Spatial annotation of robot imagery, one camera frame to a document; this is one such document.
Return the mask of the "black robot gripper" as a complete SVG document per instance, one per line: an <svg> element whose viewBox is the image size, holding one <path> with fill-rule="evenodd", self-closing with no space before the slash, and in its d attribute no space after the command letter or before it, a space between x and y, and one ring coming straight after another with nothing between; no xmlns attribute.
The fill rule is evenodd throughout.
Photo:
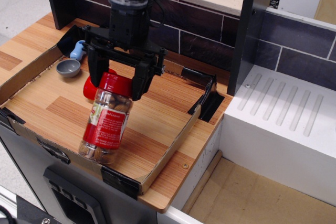
<svg viewBox="0 0 336 224"><path fill-rule="evenodd" d="M164 72L164 57L167 50L149 39L153 4L158 0L108 0L111 5L107 28L83 27L85 50L91 82L98 87L104 72L113 60L135 69L132 78L132 100L140 100L147 93L155 75Z"/></svg>

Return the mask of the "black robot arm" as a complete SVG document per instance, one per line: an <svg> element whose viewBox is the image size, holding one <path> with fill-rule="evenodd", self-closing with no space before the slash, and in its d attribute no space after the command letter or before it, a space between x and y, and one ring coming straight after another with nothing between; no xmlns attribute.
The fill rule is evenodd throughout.
<svg viewBox="0 0 336 224"><path fill-rule="evenodd" d="M109 62L116 61L135 69L132 78L132 100L147 93L155 75L164 72L167 50L150 41L150 14L158 0L108 0L111 5L107 28L83 27L84 49L92 84L97 87Z"/></svg>

